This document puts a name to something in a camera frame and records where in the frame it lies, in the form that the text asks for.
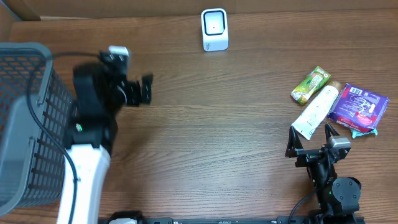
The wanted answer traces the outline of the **dark grey plastic basket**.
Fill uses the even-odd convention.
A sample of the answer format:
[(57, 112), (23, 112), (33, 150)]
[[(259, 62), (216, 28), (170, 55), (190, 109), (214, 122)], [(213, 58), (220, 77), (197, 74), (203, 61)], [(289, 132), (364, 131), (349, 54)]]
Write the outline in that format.
[(62, 141), (73, 95), (53, 69), (51, 52), (34, 42), (1, 43), (1, 215), (56, 201), (65, 162), (33, 120), (27, 101)]

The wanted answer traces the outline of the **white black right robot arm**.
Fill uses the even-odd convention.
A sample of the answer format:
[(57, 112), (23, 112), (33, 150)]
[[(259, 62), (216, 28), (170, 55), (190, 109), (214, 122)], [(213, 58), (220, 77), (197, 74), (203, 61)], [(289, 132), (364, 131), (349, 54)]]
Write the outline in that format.
[[(299, 132), (291, 126), (285, 157), (295, 158), (296, 167), (304, 167), (312, 181), (313, 191), (293, 207), (287, 223), (364, 223), (355, 212), (360, 209), (362, 185), (354, 177), (339, 177), (334, 164), (343, 160), (351, 150), (351, 142), (330, 125), (325, 125), (326, 143), (319, 149), (304, 149)], [(306, 217), (296, 217), (295, 212), (309, 198), (316, 196), (318, 209)]]

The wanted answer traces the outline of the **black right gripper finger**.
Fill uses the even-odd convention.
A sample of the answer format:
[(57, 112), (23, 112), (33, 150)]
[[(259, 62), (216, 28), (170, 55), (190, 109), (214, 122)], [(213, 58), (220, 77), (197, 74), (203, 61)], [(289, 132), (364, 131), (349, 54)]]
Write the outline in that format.
[(327, 144), (335, 145), (336, 144), (335, 136), (339, 135), (340, 134), (333, 128), (333, 126), (330, 123), (325, 124), (325, 137)]
[(289, 128), (289, 140), (285, 152), (285, 157), (297, 157), (297, 151), (302, 151), (303, 146), (299, 138), (298, 131), (291, 126)]

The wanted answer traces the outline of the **purple sanitary pad pack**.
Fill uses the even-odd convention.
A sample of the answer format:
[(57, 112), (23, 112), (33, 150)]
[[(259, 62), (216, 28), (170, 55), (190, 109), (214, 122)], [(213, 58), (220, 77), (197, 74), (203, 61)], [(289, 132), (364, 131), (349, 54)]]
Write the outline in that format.
[(347, 83), (331, 107), (328, 118), (360, 133), (374, 131), (389, 98)]

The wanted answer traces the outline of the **green yellow snack pouch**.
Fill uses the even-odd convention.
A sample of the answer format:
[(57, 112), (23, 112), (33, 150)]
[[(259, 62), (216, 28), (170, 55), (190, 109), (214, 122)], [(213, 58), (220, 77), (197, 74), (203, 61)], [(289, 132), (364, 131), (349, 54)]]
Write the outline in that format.
[(304, 105), (314, 93), (320, 90), (331, 78), (331, 75), (317, 66), (305, 79), (290, 93), (290, 96), (299, 104)]

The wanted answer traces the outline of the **white barcode scanner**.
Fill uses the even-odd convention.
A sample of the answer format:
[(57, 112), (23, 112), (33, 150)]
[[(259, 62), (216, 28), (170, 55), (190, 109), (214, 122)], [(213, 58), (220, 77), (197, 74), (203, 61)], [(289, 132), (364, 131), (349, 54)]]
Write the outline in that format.
[(205, 9), (201, 13), (201, 32), (205, 52), (226, 50), (229, 47), (226, 11), (222, 8)]

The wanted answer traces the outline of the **teal wet wipes pack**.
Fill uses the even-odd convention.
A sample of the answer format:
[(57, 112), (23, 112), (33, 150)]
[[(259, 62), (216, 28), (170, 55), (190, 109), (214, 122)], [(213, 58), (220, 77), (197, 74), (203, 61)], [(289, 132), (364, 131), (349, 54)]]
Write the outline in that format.
[(356, 137), (366, 136), (366, 135), (370, 135), (370, 134), (373, 134), (373, 135), (377, 136), (378, 135), (377, 129), (372, 129), (372, 130), (367, 131), (367, 132), (361, 132), (361, 131), (358, 131), (356, 129), (351, 129), (351, 136), (352, 136), (353, 139), (355, 139)]

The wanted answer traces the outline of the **white tube with gold cap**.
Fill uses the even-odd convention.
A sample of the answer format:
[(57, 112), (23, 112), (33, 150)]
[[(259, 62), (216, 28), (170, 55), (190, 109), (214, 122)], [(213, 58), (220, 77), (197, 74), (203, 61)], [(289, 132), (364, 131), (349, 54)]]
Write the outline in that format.
[(292, 123), (295, 130), (306, 140), (311, 139), (316, 129), (325, 119), (341, 89), (342, 84), (337, 81), (332, 81), (324, 86), (302, 114)]

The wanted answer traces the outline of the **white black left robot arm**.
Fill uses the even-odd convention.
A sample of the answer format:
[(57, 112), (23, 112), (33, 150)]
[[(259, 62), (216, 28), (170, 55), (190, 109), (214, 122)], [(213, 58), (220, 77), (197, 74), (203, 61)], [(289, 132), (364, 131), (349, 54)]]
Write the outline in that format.
[(63, 137), (65, 178), (57, 223), (97, 223), (102, 189), (123, 106), (149, 104), (153, 74), (129, 81), (124, 65), (84, 63), (73, 69), (76, 108)]

